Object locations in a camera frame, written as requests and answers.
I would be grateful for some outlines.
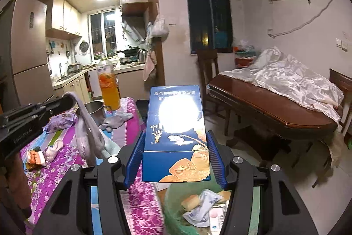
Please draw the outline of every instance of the wire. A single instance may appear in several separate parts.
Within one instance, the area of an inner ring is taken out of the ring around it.
[[[304,26],[306,26],[306,25],[312,23],[314,19],[316,19],[316,18],[318,18],[319,16],[321,16],[321,14],[329,7],[329,5],[332,3],[332,1],[333,1],[333,0],[330,0],[330,1],[328,2],[328,4],[327,4],[316,16],[314,16],[311,20],[309,20],[309,21],[303,23],[302,25],[300,25],[300,26],[298,26],[298,27],[296,27],[296,28],[294,28],[294,29],[292,29],[292,30],[290,30],[290,31],[285,31],[285,32],[281,32],[281,33],[278,33],[278,34],[270,34],[270,33],[268,33],[268,35],[269,35],[270,37],[272,37],[272,38],[275,38],[275,37],[277,37],[277,36],[286,35],[286,34],[292,33],[293,31],[296,31],[296,30],[299,30],[299,29],[303,28]]]

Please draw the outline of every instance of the bottle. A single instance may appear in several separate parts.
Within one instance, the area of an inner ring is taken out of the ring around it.
[[[112,110],[117,110],[120,107],[120,94],[117,89],[113,65],[108,59],[102,59],[99,61],[96,71],[104,104],[111,106]]]

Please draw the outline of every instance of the blue box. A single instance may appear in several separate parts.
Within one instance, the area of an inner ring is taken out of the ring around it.
[[[152,87],[142,180],[210,180],[209,152],[199,86]]]

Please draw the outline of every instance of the window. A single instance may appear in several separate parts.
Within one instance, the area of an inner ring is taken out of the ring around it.
[[[187,0],[191,54],[198,49],[232,52],[232,20],[229,0]]]
[[[115,10],[103,11],[88,16],[93,59],[114,56],[117,51]]]

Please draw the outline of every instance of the blue gripper pad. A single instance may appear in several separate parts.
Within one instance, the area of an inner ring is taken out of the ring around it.
[[[206,133],[206,136],[207,136],[207,145],[208,145],[208,149],[209,149],[210,164],[212,166],[216,182],[218,185],[221,186],[222,189],[226,190],[227,189],[226,188],[227,181],[226,181],[225,165],[222,162],[221,156],[220,156],[218,148],[217,148],[217,145],[219,145],[219,144],[217,143],[212,131],[208,131]]]
[[[124,186],[129,188],[131,184],[134,183],[136,179],[137,172],[142,161],[143,151],[144,151],[144,142],[145,142],[145,132],[142,132],[139,136],[139,139],[134,146],[132,154],[126,165],[126,176],[124,180]]]

